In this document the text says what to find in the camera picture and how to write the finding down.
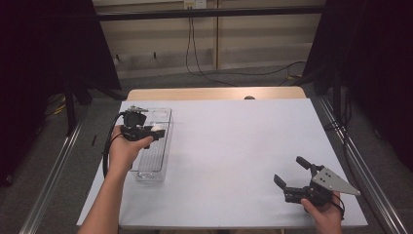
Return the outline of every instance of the white tabletop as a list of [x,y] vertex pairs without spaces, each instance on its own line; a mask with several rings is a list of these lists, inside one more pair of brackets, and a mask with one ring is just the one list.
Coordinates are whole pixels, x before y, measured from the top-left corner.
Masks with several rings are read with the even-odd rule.
[[[302,156],[347,180],[309,99],[125,101],[172,109],[167,177],[162,183],[127,176],[124,228],[300,228],[314,226],[301,205],[284,201],[273,182],[303,187]],[[82,224],[102,184],[101,168],[78,220]],[[342,194],[343,226],[367,225],[355,196]]]

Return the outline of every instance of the aluminum rail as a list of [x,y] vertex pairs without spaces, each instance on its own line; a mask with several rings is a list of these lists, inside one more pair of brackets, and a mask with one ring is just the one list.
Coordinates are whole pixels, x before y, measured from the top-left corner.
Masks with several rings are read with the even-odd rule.
[[56,162],[47,178],[42,191],[40,192],[34,206],[32,207],[29,215],[27,216],[19,234],[34,234],[42,221],[46,208],[52,199],[53,192],[55,191],[57,182],[60,178],[63,167],[70,155],[70,152],[76,142],[77,136],[80,133],[83,121],[88,111],[88,106],[83,107],[80,120],[70,136],[66,137],[63,147],[57,156]]
[[[331,123],[335,122],[335,117],[332,112],[332,106],[327,99],[321,98],[320,99],[322,108],[324,109],[328,119]],[[336,134],[340,138],[340,140],[344,143],[345,131],[342,128],[337,128]],[[370,195],[372,196],[374,202],[377,205],[380,213],[382,214],[383,218],[385,219],[386,223],[392,230],[394,234],[402,234],[408,233],[406,227],[402,223],[396,209],[392,205],[389,198],[384,193],[383,189],[380,187],[377,180],[374,178],[373,174],[367,167],[367,164],[364,162],[361,154],[357,150],[355,144],[353,143],[352,139],[349,136],[346,136],[346,148],[348,150],[348,156],[352,160],[352,163],[355,165],[357,172],[361,175],[361,178],[367,187]]]
[[239,8],[239,9],[193,9],[151,12],[108,12],[96,15],[59,16],[61,20],[156,20],[180,18],[242,17],[270,15],[321,14],[337,11],[337,8],[324,6],[278,7],[278,8]]

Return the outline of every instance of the wire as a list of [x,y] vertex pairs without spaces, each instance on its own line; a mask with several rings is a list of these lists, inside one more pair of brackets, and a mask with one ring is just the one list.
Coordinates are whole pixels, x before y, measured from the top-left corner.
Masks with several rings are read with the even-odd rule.
[[55,103],[56,101],[60,100],[63,97],[64,97],[64,95],[62,95],[62,94],[53,95],[52,97],[49,97],[48,98],[48,105],[51,105],[51,104]]
[[[189,67],[188,67],[188,53],[189,53],[189,47],[190,47],[190,44],[191,44],[191,34],[192,34],[192,43],[193,43],[193,46],[194,46],[195,60],[196,60],[196,62],[197,62],[198,70],[200,71],[201,74],[193,73],[193,72],[189,69]],[[211,79],[211,78],[207,77],[207,75],[202,72],[202,70],[201,70],[201,68],[200,68],[200,64],[199,64],[199,62],[198,62],[197,47],[196,47],[196,45],[195,45],[194,20],[193,20],[192,18],[189,18],[189,36],[188,36],[188,47],[187,47],[187,49],[186,49],[185,63],[186,63],[186,69],[187,69],[188,72],[189,72],[190,74],[192,74],[192,75],[203,76],[204,78],[206,78],[207,80],[212,81],[212,82],[221,83],[221,84],[228,85],[228,86],[232,86],[232,87],[237,87],[237,85],[234,85],[234,84],[231,84],[231,83],[228,83],[228,82],[218,81],[218,80]]]
[[[190,45],[191,45],[191,36],[192,36],[192,44],[193,44],[193,47],[194,47],[195,60],[196,60],[196,62],[197,62],[198,70],[200,71],[201,74],[197,74],[197,73],[192,72],[192,71],[189,69],[189,66],[188,66],[188,55],[189,55],[189,48],[190,48]],[[293,62],[293,63],[291,63],[291,64],[289,64],[289,65],[287,65],[287,66],[285,66],[285,67],[282,67],[282,68],[280,68],[280,69],[278,69],[278,70],[270,71],[270,72],[264,72],[264,73],[244,73],[244,72],[225,72],[225,71],[203,72],[203,71],[201,70],[201,68],[200,68],[199,61],[198,61],[197,46],[196,46],[196,42],[195,42],[194,20],[193,20],[192,18],[189,18],[189,35],[188,35],[188,46],[187,46],[187,49],[186,49],[185,64],[186,64],[186,69],[187,69],[188,72],[189,72],[190,74],[192,74],[192,75],[203,76],[203,77],[205,77],[206,79],[208,79],[209,81],[212,81],[212,82],[217,82],[217,83],[221,83],[221,84],[225,84],[225,85],[237,87],[237,85],[230,84],[230,83],[223,82],[223,81],[213,80],[213,79],[210,79],[210,78],[207,77],[207,76],[208,76],[208,75],[215,75],[215,74],[217,74],[217,75],[264,76],[264,75],[276,74],[276,73],[279,73],[279,72],[281,72],[281,71],[287,70],[287,74],[286,74],[286,76],[285,76],[285,79],[282,80],[282,81],[278,84],[278,86],[281,86],[282,84],[284,84],[284,83],[287,81],[287,79],[288,79],[288,77],[289,77],[289,68],[290,68],[291,66],[295,65],[295,64],[300,64],[300,63],[306,63],[306,62],[305,62],[305,61],[296,61],[296,62]]]
[[344,206],[344,202],[343,202],[343,200],[341,200],[341,198],[339,196],[335,195],[334,193],[333,193],[333,196],[338,198],[338,200],[340,201],[340,204],[341,204],[341,206],[343,206],[343,208],[340,207],[340,204],[336,204],[335,202],[333,202],[331,200],[330,200],[330,203],[331,203],[331,205],[336,207],[338,210],[340,210],[341,220],[344,220],[344,212],[346,211],[346,207]]
[[[353,106],[352,106],[352,95],[349,92],[349,90],[346,91],[346,96],[345,96],[345,103],[344,103],[345,107],[343,110],[343,113],[341,115],[341,119],[340,120],[335,120],[332,121],[331,123],[328,123],[326,125],[324,125],[324,129],[326,131],[329,130],[338,130],[338,129],[342,129],[343,131],[343,155],[344,155],[344,159],[346,160],[346,164],[349,168],[350,174],[352,176],[352,178],[354,179],[355,185],[357,188],[359,188],[360,190],[362,190],[362,187],[359,185],[357,178],[356,178],[356,174],[353,170],[353,167],[351,167],[351,163],[349,160],[349,155],[348,155],[348,151],[347,151],[347,147],[348,147],[348,138],[349,138],[349,131],[348,131],[348,125],[350,123],[350,120],[352,119],[353,116]],[[374,212],[373,210],[373,206],[371,205],[371,203],[365,198],[364,196],[364,191],[361,192],[361,196],[364,198],[365,203],[367,204],[368,208],[370,209],[370,211],[373,213],[373,216],[375,217],[375,219],[377,220],[380,228],[382,229],[382,231],[384,233],[388,233],[383,225],[383,223],[380,221],[379,217],[377,216],[377,214]]]
[[108,161],[108,156],[109,156],[109,149],[110,145],[112,144],[112,141],[114,138],[118,137],[119,135],[115,136],[113,139],[112,133],[113,129],[115,128],[116,122],[118,121],[119,117],[124,116],[125,112],[120,112],[115,119],[112,122],[112,126],[110,127],[109,134],[107,135],[106,143],[104,145],[104,149],[102,152],[102,170],[103,170],[103,176],[106,177],[107,175],[107,161]]
[[64,108],[66,107],[66,99],[65,97],[61,100],[59,106],[52,112],[45,114],[46,116],[50,115],[58,115]]

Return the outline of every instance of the floor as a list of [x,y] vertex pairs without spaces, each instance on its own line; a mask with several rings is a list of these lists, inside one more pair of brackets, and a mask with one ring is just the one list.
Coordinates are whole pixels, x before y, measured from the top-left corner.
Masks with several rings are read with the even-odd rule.
[[[279,67],[255,67],[237,69],[240,73],[271,73]],[[303,64],[291,67],[289,75],[300,74]],[[206,79],[188,73],[158,75],[122,80],[124,93],[131,89],[141,88],[178,88],[178,87],[224,87],[219,80],[237,86],[278,86],[288,85],[293,80],[285,80],[286,70],[268,75],[234,75],[209,74]],[[322,124],[328,119],[320,97],[316,97],[312,84],[304,85],[306,95],[312,100]],[[100,161],[100,152],[112,121],[113,114],[119,109],[120,102],[110,99],[99,92],[91,91],[94,102],[85,107],[76,104],[78,119],[85,116],[83,127],[79,130],[77,143],[69,152],[69,157],[61,164],[61,174],[56,180],[58,184],[51,191],[50,200],[44,205],[45,210],[37,214],[39,223],[31,226],[31,233],[74,233],[75,225],[88,189],[91,186],[95,169]],[[331,100],[331,92],[323,98]],[[47,113],[55,110],[56,105],[49,106]],[[11,187],[0,188],[0,233],[17,233],[21,230],[35,205],[39,194],[48,180],[48,176],[56,164],[56,158],[68,138],[65,110],[58,115],[49,115],[20,166],[14,173]],[[386,197],[394,206],[406,230],[413,230],[413,173],[404,167],[396,158],[392,147],[384,138],[380,138],[363,111],[353,105],[353,118],[348,132],[357,146],[357,150],[365,160],[368,169],[374,175]],[[359,184],[364,197],[358,199],[369,225],[354,229],[346,229],[345,233],[395,233],[383,219],[382,212],[376,205],[374,196],[367,190],[358,172],[352,176],[355,166],[348,164],[344,155],[342,142],[335,131],[326,131],[337,157],[351,182]],[[153,233],[152,231],[121,230],[121,233]],[[315,233],[314,229],[286,230],[285,233]]]

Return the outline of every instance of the human hand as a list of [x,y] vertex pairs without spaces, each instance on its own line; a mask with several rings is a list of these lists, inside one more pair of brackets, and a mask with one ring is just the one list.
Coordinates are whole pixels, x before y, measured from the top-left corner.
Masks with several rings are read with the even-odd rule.
[[[340,193],[334,192],[332,202],[340,206]],[[341,211],[331,203],[325,204],[321,208],[316,208],[309,200],[301,199],[304,209],[313,217],[316,222],[319,234],[341,234]]]
[[115,126],[112,133],[112,144],[109,150],[108,174],[119,173],[125,175],[131,168],[139,150],[153,141],[151,136],[138,141],[128,141],[121,134],[121,126]]

